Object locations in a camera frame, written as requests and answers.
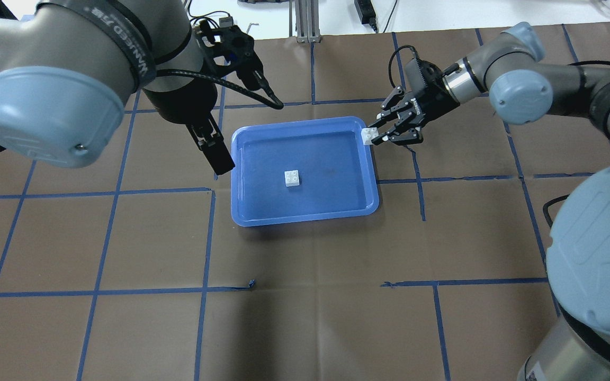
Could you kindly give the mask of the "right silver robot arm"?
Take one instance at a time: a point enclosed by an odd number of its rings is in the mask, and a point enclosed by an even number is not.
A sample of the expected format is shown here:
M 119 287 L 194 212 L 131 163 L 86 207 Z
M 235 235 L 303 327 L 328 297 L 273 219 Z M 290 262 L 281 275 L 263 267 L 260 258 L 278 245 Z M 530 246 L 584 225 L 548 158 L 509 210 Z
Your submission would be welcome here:
M 558 321 L 519 380 L 610 380 L 610 60 L 578 59 L 565 26 L 521 22 L 479 32 L 479 46 L 439 68 L 396 46 L 400 82 L 382 104 L 374 144 L 420 143 L 430 122 L 489 101 L 510 140 L 543 244 Z

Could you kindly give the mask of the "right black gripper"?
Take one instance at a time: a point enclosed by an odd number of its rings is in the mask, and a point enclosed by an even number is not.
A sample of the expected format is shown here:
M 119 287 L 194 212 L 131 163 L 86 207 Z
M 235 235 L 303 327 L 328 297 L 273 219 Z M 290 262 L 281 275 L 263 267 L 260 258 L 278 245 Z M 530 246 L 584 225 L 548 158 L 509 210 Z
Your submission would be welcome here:
M 390 142 L 397 146 L 421 144 L 422 128 L 460 106 L 444 82 L 442 70 L 434 63 L 411 59 L 404 66 L 410 90 L 394 87 L 381 104 L 376 121 L 388 123 L 397 119 L 391 128 L 373 138 L 373 145 Z

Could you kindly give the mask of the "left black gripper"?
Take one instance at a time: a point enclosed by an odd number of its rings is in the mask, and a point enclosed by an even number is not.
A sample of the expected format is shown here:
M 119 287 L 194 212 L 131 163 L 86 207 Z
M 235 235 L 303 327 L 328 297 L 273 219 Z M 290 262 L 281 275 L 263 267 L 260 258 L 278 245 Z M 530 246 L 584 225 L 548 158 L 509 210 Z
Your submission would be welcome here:
M 169 92 L 143 90 L 157 113 L 166 121 L 186 125 L 194 144 L 205 156 L 217 176 L 235 168 L 222 132 L 212 116 L 218 100 L 215 84 L 193 79 L 189 84 Z

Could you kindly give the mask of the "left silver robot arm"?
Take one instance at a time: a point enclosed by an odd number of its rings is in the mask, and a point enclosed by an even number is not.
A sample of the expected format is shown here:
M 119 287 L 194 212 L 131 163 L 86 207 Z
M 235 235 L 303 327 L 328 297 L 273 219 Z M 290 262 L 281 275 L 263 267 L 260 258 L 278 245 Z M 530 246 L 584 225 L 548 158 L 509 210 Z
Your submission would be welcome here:
M 234 166 L 211 111 L 213 82 L 180 1 L 41 1 L 0 19 L 0 146 L 57 167 L 86 167 L 109 144 L 131 94 L 186 126 L 216 174 Z

